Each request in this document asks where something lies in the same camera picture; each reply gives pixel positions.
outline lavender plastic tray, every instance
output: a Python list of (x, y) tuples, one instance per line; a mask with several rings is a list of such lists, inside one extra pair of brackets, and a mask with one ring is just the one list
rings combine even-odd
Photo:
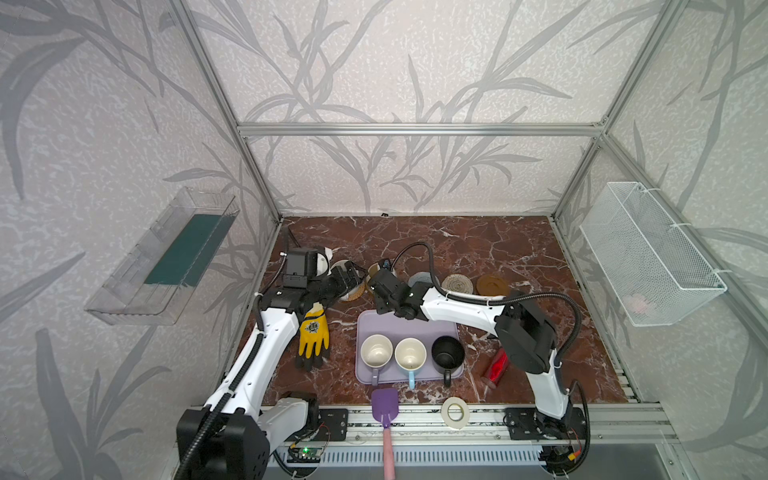
[[(373, 370), (371, 367), (363, 363), (360, 357), (360, 346), (369, 336), (375, 334), (381, 334), (389, 338), (392, 342), (393, 349), (397, 346), (397, 343), (409, 337), (419, 339), (427, 347), (427, 361), (424, 363), (422, 369), (416, 373), (416, 382), (425, 380), (442, 380), (442, 374), (435, 370), (435, 364), (432, 362), (432, 344), (435, 340), (444, 335), (452, 336), (458, 339), (458, 330), (456, 324), (453, 322), (446, 322), (443, 320), (433, 320), (431, 322), (425, 322), (423, 320), (414, 319), (406, 320), (396, 317), (394, 313), (385, 313), (379, 315), (375, 310), (366, 310), (360, 313), (357, 317), (357, 347), (355, 355), (355, 376), (357, 379), (365, 384), (370, 385), (373, 377)], [(460, 377), (464, 373), (464, 365), (456, 369), (451, 374), (452, 379)], [(395, 382), (407, 382), (408, 376), (402, 372), (397, 366), (394, 354), (384, 368), (379, 372), (379, 383), (395, 383)]]

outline green mat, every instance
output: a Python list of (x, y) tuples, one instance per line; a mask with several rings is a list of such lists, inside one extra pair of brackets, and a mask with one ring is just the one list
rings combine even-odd
[(227, 217), (208, 214), (193, 215), (157, 265), (149, 272), (144, 283), (179, 285), (183, 280), (184, 285), (197, 286), (211, 259), (219, 250), (219, 245), (230, 231), (235, 217), (235, 215)]

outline wall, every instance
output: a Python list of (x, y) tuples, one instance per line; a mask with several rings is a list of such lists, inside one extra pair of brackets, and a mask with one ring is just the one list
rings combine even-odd
[[(189, 4), (239, 122), (591, 123), (663, 1)], [(587, 139), (250, 143), (289, 214), (521, 214), (552, 212)]]
[[(163, 2), (11, 0), (0, 29), (0, 478), (158, 478), (272, 224)], [(87, 314), (182, 186), (242, 211), (177, 324)]]
[[(768, 2), (689, 2), (611, 134), (766, 305)], [(661, 401), (698, 475), (764, 478), (768, 356), (722, 300), (636, 328), (578, 225), (606, 181), (600, 154), (558, 220), (644, 400)]]

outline glove logo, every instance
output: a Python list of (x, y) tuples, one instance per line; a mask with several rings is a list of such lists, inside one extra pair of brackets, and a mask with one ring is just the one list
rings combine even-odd
[(320, 324), (318, 322), (310, 322), (304, 329), (309, 333), (317, 333), (320, 330)]

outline glove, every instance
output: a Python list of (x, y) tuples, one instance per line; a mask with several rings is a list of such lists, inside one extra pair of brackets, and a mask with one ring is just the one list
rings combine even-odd
[(323, 366), (323, 357), (330, 357), (328, 321), (323, 306), (315, 302), (299, 326), (299, 355), (296, 357), (296, 367), (310, 372), (313, 366)]

